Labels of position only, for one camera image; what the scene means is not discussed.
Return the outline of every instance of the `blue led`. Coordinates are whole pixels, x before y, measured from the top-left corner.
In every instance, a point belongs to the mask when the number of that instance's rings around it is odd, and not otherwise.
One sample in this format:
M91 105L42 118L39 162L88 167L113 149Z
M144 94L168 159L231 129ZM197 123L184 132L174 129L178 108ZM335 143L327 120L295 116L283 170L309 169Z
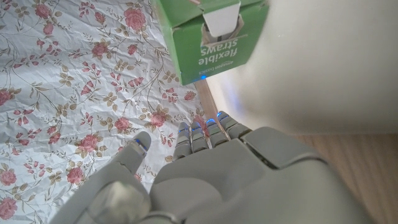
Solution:
M141 144L141 142L140 142L139 139L136 139L136 142L137 142L138 144L140 144L145 150L147 150L147 148L146 148L143 144Z

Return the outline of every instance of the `leaf pattern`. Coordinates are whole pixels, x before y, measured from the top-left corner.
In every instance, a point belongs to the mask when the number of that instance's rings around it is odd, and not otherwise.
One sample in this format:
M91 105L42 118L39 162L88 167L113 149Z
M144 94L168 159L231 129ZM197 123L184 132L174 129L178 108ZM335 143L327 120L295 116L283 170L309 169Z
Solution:
M149 190L178 123L204 121L149 0L77 3L0 5L1 223L48 223L138 131L152 138L135 174Z

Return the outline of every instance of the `rose pattern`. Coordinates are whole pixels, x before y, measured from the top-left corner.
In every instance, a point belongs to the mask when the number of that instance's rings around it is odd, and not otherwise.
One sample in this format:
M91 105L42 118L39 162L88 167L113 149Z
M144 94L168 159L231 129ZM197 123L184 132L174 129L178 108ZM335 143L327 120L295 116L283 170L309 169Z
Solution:
M127 118L119 118L114 125L118 130L124 131L129 127L129 120Z
M47 25L44 26L43 33L45 35L51 35L53 30L54 30L54 25L52 23L48 23Z
M146 23L145 15L140 9L129 8L124 11L124 16L126 16L126 24L133 30L139 30Z
M79 144L79 149L86 152L92 152L94 151L97 142L97 137L93 136L92 134L88 134L83 140L81 140L81 143Z
M132 55L132 54L134 54L135 52L137 51L137 46L136 45L130 45L128 48L127 48L127 52L129 53L129 55Z
M150 123L151 125L162 127L164 122L166 121L166 114L163 112L155 112L152 114L152 117L150 118Z
M17 177L15 176L14 171L4 171L0 174L0 181L5 186L10 186L11 184L15 183Z
M52 205L139 131L161 138L135 175L150 187L154 164L172 153L175 124L190 123L200 102L178 101L196 91L179 84L148 0L117 7L5 0L1 7L0 220L47 223Z
M11 99L11 94L6 90L0 90L0 106L5 104L9 99Z
M61 133L55 133L50 137L49 144L57 143L61 137Z
M101 13L99 13L99 12L96 12L96 13L95 13L95 20L96 20L97 22L99 22L100 24L104 24L104 22L105 22L105 15L104 15L104 14L101 14Z
M83 178L83 171L80 167L73 168L67 175L68 182L72 184L79 184Z
M45 4L38 4L35 12L36 15L43 19L48 19L50 15L50 9Z
M185 94L184 96L184 100L192 101L196 95L197 95L196 93L188 91L187 94Z
M91 50L93 53L93 57L97 57L99 60L103 58L103 54L108 53L108 45L109 42L105 42L104 39L101 39L101 42L95 42L94 48Z
M4 198L0 203L0 218L7 220L11 218L18 209L16 201L9 197Z

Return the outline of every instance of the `cardboard box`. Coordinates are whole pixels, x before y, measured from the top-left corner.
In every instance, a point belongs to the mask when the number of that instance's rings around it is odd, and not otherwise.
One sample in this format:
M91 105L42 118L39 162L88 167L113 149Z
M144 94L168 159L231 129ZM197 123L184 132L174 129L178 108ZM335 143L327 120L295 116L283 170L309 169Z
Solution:
M265 0L153 0L183 85L245 64L269 6Z

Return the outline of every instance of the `wooden surface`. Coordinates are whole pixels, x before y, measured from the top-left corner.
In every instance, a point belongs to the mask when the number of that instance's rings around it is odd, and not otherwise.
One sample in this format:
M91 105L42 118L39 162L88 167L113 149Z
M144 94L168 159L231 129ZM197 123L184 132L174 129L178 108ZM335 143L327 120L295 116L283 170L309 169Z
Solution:
M206 117L216 119L206 80L195 86ZM376 223L398 223L398 134L295 137L329 161Z
M206 118L207 119L213 118L217 120L218 110L206 80L204 79L195 82L195 87L198 91L200 103L201 106L203 107L203 111L205 112Z

